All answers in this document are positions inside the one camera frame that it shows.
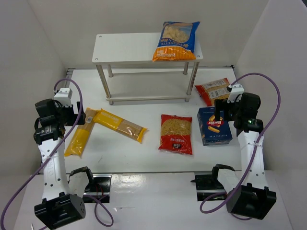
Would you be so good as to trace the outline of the blue Barilla rigatoni box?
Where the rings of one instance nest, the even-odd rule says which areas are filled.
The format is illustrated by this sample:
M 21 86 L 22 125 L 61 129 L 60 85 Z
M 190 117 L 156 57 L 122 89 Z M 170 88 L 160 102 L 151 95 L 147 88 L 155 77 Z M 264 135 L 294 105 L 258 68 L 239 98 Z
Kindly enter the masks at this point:
M 215 120 L 214 107 L 199 108 L 197 113 L 201 139 L 204 146 L 229 144 L 232 134 L 228 121 L 224 119 L 224 112 Z

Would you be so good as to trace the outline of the yellow spaghetti bag clear window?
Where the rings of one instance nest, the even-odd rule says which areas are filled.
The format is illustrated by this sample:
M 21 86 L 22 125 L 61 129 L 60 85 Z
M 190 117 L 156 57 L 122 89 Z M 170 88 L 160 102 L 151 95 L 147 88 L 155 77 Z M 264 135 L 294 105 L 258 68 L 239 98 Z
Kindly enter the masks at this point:
M 98 113 L 93 118 L 93 121 L 109 129 L 112 129 L 130 139 L 138 141 L 139 143 L 142 143 L 143 135 L 147 131 L 146 128 L 132 123 L 103 109 L 98 111 Z

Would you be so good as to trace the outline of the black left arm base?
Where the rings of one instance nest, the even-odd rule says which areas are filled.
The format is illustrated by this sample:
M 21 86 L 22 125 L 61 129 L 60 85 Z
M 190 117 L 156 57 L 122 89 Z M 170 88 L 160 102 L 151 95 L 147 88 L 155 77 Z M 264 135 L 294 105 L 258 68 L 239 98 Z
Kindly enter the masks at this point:
M 109 203 L 111 178 L 110 174 L 93 174 L 87 166 L 84 166 L 70 172 L 68 183 L 71 192 L 78 196 L 81 196 L 81 191 L 84 189 L 85 203 L 95 202 L 86 195 L 93 196 L 102 203 Z

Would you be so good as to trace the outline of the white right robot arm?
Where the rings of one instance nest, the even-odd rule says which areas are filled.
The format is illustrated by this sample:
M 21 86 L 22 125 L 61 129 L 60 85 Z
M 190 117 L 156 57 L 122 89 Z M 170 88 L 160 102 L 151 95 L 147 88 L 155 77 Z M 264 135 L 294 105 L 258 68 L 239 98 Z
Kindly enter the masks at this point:
M 241 151 L 242 175 L 231 166 L 217 164 L 213 176 L 227 193 L 226 209 L 232 215 L 262 220 L 276 203 L 276 193 L 269 189 L 263 161 L 263 121 L 256 118 L 260 97 L 241 93 L 233 100 L 217 100 L 215 113 L 224 112 L 233 121 Z

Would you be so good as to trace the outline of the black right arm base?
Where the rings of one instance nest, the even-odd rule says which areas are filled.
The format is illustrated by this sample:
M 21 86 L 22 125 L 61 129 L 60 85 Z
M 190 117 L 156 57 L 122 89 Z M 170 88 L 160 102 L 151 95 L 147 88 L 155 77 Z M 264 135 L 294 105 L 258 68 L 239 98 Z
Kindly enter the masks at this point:
M 227 197 L 226 191 L 224 190 L 222 184 L 219 183 L 217 180 L 218 171 L 220 169 L 228 169 L 234 171 L 234 168 L 231 166 L 216 164 L 211 172 L 195 173 L 195 179 L 191 180 L 190 182 L 194 183 L 196 186 L 198 201 L 203 201 L 204 199 L 208 198 L 209 196 L 215 193 L 222 193 L 222 194 L 210 198 L 209 201 L 226 199 Z

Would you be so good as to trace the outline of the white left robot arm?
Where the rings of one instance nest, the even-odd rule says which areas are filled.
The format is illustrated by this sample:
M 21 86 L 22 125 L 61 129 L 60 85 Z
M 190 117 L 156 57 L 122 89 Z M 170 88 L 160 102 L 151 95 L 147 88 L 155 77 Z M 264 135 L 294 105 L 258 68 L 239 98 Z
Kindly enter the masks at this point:
M 35 108 L 39 117 L 35 122 L 34 140 L 42 157 L 44 190 L 42 202 L 35 205 L 34 211 L 47 228 L 55 230 L 86 215 L 82 197 L 69 187 L 64 162 L 64 126 L 71 126 L 77 116 L 72 108 L 64 108 L 53 99 L 37 102 Z

